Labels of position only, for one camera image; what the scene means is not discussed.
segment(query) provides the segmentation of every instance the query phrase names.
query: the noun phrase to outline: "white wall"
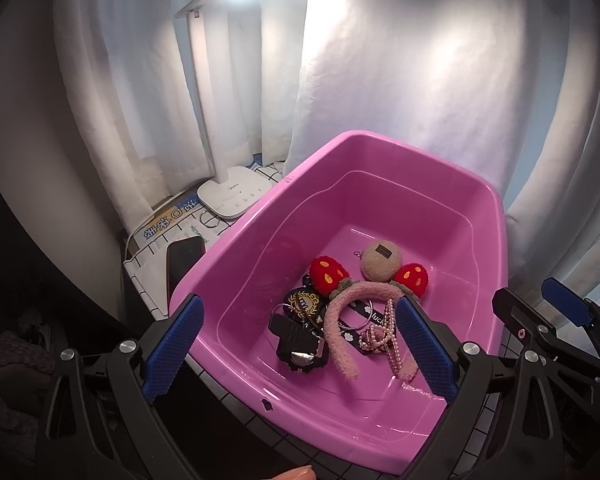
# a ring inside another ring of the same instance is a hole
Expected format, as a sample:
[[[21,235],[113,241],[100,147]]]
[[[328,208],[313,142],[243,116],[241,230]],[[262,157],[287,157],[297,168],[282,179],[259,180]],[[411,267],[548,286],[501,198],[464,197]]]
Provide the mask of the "white wall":
[[[11,0],[0,17],[0,192],[46,256],[122,318],[120,220],[69,108],[52,0]]]

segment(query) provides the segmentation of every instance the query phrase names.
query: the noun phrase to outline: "lamp base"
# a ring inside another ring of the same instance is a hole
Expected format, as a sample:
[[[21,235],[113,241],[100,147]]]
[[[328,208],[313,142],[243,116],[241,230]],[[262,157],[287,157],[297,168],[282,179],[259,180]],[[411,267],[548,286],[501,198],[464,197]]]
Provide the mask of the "lamp base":
[[[213,214],[225,220],[243,215],[269,189],[272,182],[241,166],[227,170],[229,180],[218,184],[207,180],[198,188],[198,198]]]

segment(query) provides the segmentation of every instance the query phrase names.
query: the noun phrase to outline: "pearl necklace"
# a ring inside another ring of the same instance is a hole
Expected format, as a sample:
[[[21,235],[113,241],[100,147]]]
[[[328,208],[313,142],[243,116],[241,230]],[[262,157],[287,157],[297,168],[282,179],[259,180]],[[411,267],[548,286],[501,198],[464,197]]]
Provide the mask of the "pearl necklace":
[[[400,372],[402,359],[395,336],[395,310],[392,300],[386,302],[382,325],[372,324],[360,335],[360,348],[376,354],[385,352],[394,375]]]

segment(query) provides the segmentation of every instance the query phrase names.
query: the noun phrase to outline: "beige plush ball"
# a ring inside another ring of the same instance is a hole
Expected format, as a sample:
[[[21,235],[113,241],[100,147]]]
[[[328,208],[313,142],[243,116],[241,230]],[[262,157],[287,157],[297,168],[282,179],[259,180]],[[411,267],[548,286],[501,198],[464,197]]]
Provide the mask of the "beige plush ball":
[[[388,282],[401,266],[400,249],[387,240],[373,242],[360,258],[362,274],[372,282]]]

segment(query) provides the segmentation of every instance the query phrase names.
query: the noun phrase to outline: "black round badge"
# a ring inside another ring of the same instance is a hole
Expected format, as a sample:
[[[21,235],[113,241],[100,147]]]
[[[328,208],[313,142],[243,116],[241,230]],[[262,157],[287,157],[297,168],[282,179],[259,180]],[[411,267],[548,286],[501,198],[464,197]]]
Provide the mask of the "black round badge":
[[[302,314],[306,313],[316,324],[322,325],[326,301],[314,288],[306,286],[295,288],[285,296],[283,303],[291,305],[292,308],[284,306],[283,310],[295,322],[302,323],[304,318]]]

